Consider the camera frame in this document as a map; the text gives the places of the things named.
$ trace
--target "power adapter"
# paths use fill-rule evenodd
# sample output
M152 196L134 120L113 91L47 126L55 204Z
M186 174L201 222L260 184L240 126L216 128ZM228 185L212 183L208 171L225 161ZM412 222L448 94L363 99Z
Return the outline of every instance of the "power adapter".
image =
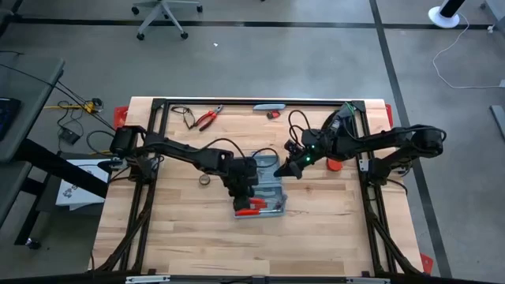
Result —
M62 131L58 134L58 137L70 145L74 145L80 139L79 135L66 127L62 127Z

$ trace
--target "keyboard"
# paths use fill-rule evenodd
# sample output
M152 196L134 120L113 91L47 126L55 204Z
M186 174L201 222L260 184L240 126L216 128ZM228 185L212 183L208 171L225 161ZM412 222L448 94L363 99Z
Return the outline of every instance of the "keyboard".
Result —
M21 106L18 99L0 98L0 141L6 136L9 127Z

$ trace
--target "gray concrete floor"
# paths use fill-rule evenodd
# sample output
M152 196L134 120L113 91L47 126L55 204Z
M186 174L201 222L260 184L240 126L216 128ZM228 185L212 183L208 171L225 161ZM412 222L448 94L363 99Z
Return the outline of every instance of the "gray concrete floor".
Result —
M130 2L107 0L25 0L20 14L69 19L133 19ZM426 24L438 0L378 0L384 23ZM479 1L462 12L471 24L489 24ZM299 21L373 23L366 0L207 0L204 13L177 8L181 20ZM346 28L187 28L182 42L172 27L151 27L146 40L130 26L11 24L0 39L6 50L57 56L66 60L62 81L86 97L105 102L102 115L112 121L114 107L134 95L247 96L299 98L381 98L395 108L375 29ZM423 160L429 192L455 278L503 281L505 144L488 109L505 105L505 90L453 90L432 67L435 54L460 31L387 30L386 36L411 124L438 126L448 133L445 152ZM500 34L468 31L440 57L440 71L456 85L498 84L505 78L505 43ZM64 99L53 92L48 104ZM57 150L55 124L61 115L45 110L30 137ZM82 118L86 133L104 129ZM399 125L395 113L395 124ZM109 137L97 137L107 148ZM66 151L90 152L81 139ZM424 213L412 176L409 203L421 252L434 257ZM43 215L36 236L39 251L10 244L30 206L20 195L0 230L0 278L84 271L97 218Z

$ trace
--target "red object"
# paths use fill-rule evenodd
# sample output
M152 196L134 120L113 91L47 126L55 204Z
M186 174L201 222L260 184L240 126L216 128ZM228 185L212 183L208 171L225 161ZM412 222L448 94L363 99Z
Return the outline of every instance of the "red object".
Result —
M259 209L241 209L235 212L235 216L250 216L250 215L259 215Z
M278 110L269 111L267 113L267 118L268 119L278 118L279 116L281 116L281 113L279 113Z
M332 171L339 171L343 168L343 165L341 162L332 159L326 159L326 167Z
M114 108L114 129L125 126L128 106L118 106Z
M216 107L214 110L210 110L206 114L202 115L198 120L195 122L195 125L199 125L202 123L205 119L210 118L207 123L205 123L204 126L200 127L200 131L204 131L207 129L207 127L211 126L212 122L218 117L218 113L223 109L223 105L219 105Z
M386 103L387 118L389 119L389 126L393 127L393 111L391 110L391 105Z
M423 270L425 273L431 275L433 269L433 259L429 256L426 256L424 253L421 253L421 261L423 263Z
M254 205L254 209L264 209L267 207L267 203L265 200L262 200L261 198L249 198L249 202Z

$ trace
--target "white paper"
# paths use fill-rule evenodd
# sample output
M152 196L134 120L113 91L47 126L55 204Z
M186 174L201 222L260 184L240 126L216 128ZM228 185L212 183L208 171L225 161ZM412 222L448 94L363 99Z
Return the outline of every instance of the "white paper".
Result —
M107 182L109 174L96 165L108 160L109 159L71 159L68 160L68 162L86 170L100 180ZM56 198L56 205L69 206L70 210L75 210L88 204L103 203L103 201L105 201L105 199L102 197L62 180L58 191L58 197Z

